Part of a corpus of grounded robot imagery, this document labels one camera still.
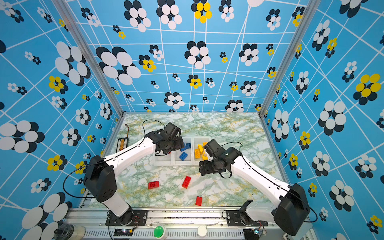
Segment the vent grille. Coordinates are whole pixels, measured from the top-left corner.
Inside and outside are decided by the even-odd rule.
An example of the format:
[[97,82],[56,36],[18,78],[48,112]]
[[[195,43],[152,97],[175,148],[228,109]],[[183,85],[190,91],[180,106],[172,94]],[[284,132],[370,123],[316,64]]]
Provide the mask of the vent grille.
[[[114,239],[126,239],[127,237],[113,237]],[[153,229],[136,229],[133,232],[133,239],[155,239]],[[86,229],[83,239],[110,240],[108,230]],[[197,229],[168,229],[167,239],[199,239]],[[244,239],[242,229],[208,229],[204,239]]]

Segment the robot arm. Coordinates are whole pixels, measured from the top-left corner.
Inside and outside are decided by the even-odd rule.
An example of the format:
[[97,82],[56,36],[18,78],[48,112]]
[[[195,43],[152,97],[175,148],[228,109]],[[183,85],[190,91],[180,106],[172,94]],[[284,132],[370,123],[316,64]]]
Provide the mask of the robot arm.
[[282,182],[250,162],[237,149],[225,150],[214,139],[204,149],[208,160],[199,162],[201,175],[228,170],[241,176],[265,194],[274,207],[261,209],[252,200],[240,208],[240,218],[245,225],[258,220],[275,222],[284,232],[295,236],[310,212],[304,189],[298,185]]
[[97,201],[103,203],[119,218],[121,225],[127,225],[132,219],[132,208],[117,193],[115,176],[146,155],[184,148],[180,134],[180,128],[168,123],[164,129],[145,134],[143,139],[115,154],[104,158],[94,156],[87,167],[84,185]]

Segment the blue patterned wall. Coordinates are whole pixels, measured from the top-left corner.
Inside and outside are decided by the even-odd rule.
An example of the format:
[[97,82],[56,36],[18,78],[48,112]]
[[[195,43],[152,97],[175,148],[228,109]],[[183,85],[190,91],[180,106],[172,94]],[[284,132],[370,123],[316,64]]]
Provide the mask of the blue patterned wall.
[[50,1],[0,10],[0,239],[50,240],[118,116]]
[[127,112],[254,112],[308,4],[66,2]]
[[319,239],[384,239],[383,14],[381,0],[322,0],[262,116]]

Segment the green button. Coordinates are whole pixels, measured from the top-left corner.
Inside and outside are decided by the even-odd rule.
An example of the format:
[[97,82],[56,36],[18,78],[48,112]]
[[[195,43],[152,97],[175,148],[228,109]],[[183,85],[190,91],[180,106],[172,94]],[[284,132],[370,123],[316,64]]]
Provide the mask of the green button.
[[155,230],[153,231],[153,234],[155,235],[155,237],[161,237],[163,234],[164,234],[164,229],[162,226],[157,226],[155,228]]

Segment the marble tabletop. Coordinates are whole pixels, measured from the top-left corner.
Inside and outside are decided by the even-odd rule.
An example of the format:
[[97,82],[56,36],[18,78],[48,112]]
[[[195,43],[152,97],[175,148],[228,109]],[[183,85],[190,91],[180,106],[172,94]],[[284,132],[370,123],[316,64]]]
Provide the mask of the marble tabletop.
[[[165,125],[172,122],[181,128],[182,136],[210,136],[219,144],[241,142],[241,151],[249,160],[282,179],[257,113],[126,114],[117,138],[126,137],[127,124],[129,145],[137,142],[143,137],[142,122],[147,119]],[[147,121],[144,127],[148,133],[162,125]],[[181,187],[185,176],[191,177],[188,189]],[[269,202],[258,189],[236,175],[223,179],[218,174],[201,176],[198,166],[155,166],[151,155],[129,166],[116,180],[118,192],[132,207],[193,207],[197,196],[203,198],[202,206],[241,206],[248,199]],[[160,187],[148,190],[148,183],[153,181],[159,181]],[[105,206],[93,200],[88,207]]]

